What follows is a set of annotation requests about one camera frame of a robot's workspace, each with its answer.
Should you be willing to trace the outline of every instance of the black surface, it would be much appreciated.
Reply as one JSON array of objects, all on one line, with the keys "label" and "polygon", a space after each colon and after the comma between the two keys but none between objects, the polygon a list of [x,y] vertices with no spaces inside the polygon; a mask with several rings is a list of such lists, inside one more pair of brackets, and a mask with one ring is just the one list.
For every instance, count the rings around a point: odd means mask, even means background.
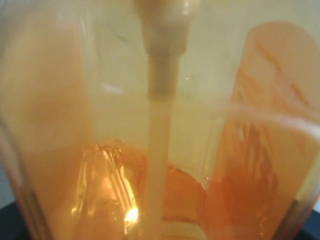
[{"label": "black surface", "polygon": [[[0,240],[31,240],[15,202],[0,210]],[[320,240],[320,213],[312,211],[294,240]]]}]

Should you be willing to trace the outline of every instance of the orange liquid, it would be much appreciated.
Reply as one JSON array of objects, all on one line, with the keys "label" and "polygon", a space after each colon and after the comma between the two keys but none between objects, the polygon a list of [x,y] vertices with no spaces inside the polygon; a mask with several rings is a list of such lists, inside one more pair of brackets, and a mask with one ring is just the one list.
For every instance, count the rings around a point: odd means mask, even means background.
[{"label": "orange liquid", "polygon": [[[46,215],[76,216],[73,240],[138,240],[144,218],[147,162],[143,151],[118,140],[87,148],[81,160],[75,207],[67,213],[53,210]],[[260,239],[263,229],[257,210],[266,203],[253,194],[250,181],[240,169],[220,180],[211,179],[205,191],[192,176],[169,165],[163,220],[198,225],[207,240]],[[138,209],[137,219],[126,221],[134,208]],[[57,232],[66,230],[66,221],[56,220],[49,225],[53,236],[61,236]],[[178,236],[163,235],[162,239],[200,238],[181,232]]]}]

